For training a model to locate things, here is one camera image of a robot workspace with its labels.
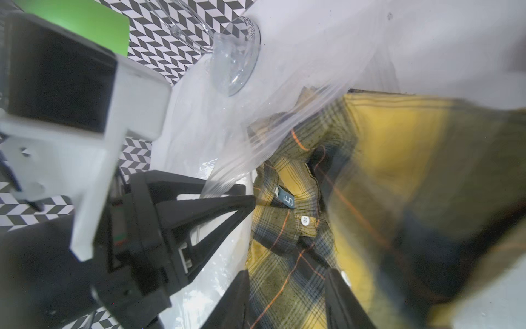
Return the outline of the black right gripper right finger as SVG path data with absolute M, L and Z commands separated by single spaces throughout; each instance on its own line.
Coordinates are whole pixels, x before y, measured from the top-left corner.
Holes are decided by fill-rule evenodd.
M 325 310 L 328 328 L 375 329 L 341 273 L 330 268 L 325 276 Z

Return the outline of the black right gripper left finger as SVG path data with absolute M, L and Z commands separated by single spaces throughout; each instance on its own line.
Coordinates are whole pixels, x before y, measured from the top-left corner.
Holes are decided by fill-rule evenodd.
M 248 328 L 249 272 L 240 271 L 201 329 Z

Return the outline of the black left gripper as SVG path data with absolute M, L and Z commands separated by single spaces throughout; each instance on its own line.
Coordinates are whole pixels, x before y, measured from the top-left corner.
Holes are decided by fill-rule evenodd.
M 200 196 L 205 180 L 135 174 L 109 201 L 92 259 L 70 250 L 73 217 L 1 236 L 1 327 L 61 328 L 106 308 L 124 328 L 150 328 L 256 205 L 252 195 Z

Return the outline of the yellow plaid shirt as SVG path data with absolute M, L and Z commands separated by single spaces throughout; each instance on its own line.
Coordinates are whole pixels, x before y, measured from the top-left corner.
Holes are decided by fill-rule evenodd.
M 247 328 L 450 328 L 525 255 L 525 110 L 351 90 L 256 170 Z

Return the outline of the clear plastic vacuum bag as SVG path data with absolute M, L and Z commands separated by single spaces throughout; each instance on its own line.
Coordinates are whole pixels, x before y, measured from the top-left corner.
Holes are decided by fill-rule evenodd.
M 197 174 L 205 165 L 204 197 L 235 181 L 254 182 L 298 124 L 349 93 L 420 95 L 464 100 L 497 110 L 525 110 L 524 1 L 257 1 L 249 16 L 262 34 L 248 83 L 230 97 L 216 90 L 212 56 L 178 82 L 152 166 Z M 247 269 L 251 230 L 237 235 L 212 271 Z M 463 304 L 482 327 L 499 311 L 497 328 L 525 327 L 525 281 L 492 292 L 507 273 L 525 277 L 525 255 L 482 293 Z

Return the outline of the metal glass holder stand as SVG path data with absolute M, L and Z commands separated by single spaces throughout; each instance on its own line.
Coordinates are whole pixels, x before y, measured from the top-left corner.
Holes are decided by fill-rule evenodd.
M 246 86 L 260 55 L 261 34 L 256 23 L 241 16 L 222 32 L 216 32 L 184 1 L 147 1 L 146 4 L 152 15 L 160 20 L 172 37 L 194 52 L 212 56 L 216 66 L 212 70 L 212 81 L 216 90 L 232 97 Z M 185 19 L 196 23 L 197 29 L 209 37 L 209 45 L 198 43 L 183 30 L 182 23 L 169 11 L 171 4 L 188 14 Z

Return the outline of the green plastic wine glass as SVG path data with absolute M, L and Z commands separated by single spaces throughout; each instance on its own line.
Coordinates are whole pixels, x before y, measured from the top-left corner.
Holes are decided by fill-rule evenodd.
M 129 19 L 91 0 L 15 1 L 24 12 L 74 32 L 119 55 L 127 56 Z

